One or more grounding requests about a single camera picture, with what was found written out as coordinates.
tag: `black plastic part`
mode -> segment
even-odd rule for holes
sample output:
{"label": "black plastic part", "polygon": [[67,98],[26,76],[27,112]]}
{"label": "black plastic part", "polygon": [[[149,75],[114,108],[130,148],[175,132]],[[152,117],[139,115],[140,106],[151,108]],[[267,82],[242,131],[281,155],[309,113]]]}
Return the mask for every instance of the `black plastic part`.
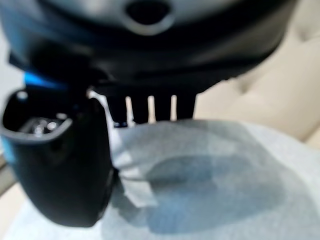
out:
{"label": "black plastic part", "polygon": [[125,97],[107,97],[106,98],[111,118],[115,128],[126,128],[127,124],[127,104]]}
{"label": "black plastic part", "polygon": [[126,13],[137,23],[152,25],[159,23],[170,12],[170,7],[159,0],[139,0],[130,3]]}
{"label": "black plastic part", "polygon": [[149,121],[148,96],[131,96],[133,121],[136,124],[146,124]]}
{"label": "black plastic part", "polygon": [[192,119],[194,116],[196,95],[176,96],[176,118],[177,120]]}
{"label": "black plastic part", "polygon": [[154,96],[154,113],[157,121],[170,121],[171,119],[171,95]]}
{"label": "black plastic part", "polygon": [[[0,125],[5,158],[47,218],[91,227],[102,216],[113,185],[105,110],[96,99],[76,112],[60,112],[59,104],[48,109],[36,100],[32,94],[9,98]],[[35,136],[20,130],[28,119],[53,119],[59,112],[67,119],[53,132]]]}

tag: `beige leather cushion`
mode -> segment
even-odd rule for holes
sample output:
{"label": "beige leather cushion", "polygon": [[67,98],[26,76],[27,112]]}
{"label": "beige leather cushion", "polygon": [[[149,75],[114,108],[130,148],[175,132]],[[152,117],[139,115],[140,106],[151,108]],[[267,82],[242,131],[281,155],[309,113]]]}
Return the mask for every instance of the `beige leather cushion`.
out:
{"label": "beige leather cushion", "polygon": [[[319,0],[301,1],[276,53],[238,77],[236,88],[232,80],[219,99],[219,85],[201,96],[196,117],[209,119],[213,112],[211,118],[254,122],[307,141],[320,127],[319,13]],[[215,102],[205,105],[209,96]]]}

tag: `white surface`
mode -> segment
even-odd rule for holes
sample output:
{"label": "white surface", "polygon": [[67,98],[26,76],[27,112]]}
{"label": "white surface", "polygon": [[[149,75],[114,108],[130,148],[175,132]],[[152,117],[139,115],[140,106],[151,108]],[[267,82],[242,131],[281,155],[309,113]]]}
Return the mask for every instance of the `white surface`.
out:
{"label": "white surface", "polygon": [[28,202],[4,239],[320,239],[320,151],[270,128],[222,121],[111,135],[124,191],[114,187],[93,228],[53,224]]}

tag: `shaver head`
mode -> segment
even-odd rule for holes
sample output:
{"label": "shaver head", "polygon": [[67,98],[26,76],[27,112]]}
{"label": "shaver head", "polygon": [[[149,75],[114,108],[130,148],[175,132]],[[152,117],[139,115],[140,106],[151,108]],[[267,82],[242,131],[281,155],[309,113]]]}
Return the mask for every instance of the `shaver head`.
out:
{"label": "shaver head", "polygon": [[268,57],[295,3],[2,0],[1,17],[12,55],[28,71],[55,77],[94,68],[111,83],[201,92]]}

